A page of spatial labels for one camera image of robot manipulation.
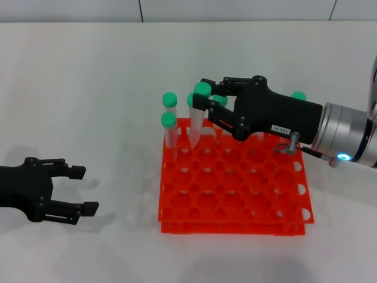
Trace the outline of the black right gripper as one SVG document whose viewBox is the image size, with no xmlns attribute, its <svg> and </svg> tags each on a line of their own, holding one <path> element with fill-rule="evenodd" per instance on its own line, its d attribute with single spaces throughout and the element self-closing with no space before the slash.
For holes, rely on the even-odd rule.
<svg viewBox="0 0 377 283">
<path fill-rule="evenodd" d="M 318 132 L 323 106 L 273 92 L 267 79 L 224 77 L 218 84 L 202 78 L 212 95 L 236 95 L 233 112 L 219 102 L 193 94 L 193 108 L 208 111 L 208 121 L 227 131 L 236 140 L 265 132 L 289 138 L 299 134 L 299 141 L 311 144 Z"/>
</svg>

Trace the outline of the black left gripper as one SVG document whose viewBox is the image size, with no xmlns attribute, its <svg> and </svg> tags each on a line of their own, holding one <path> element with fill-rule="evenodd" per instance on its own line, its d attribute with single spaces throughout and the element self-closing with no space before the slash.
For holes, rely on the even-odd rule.
<svg viewBox="0 0 377 283">
<path fill-rule="evenodd" d="M 85 166 L 69 166 L 65 159 L 25 158 L 19 166 L 1 166 L 1 207 L 23 212 L 29 221 L 76 225 L 80 217 L 93 217 L 98 202 L 68 203 L 52 200 L 52 177 L 82 180 Z"/>
</svg>

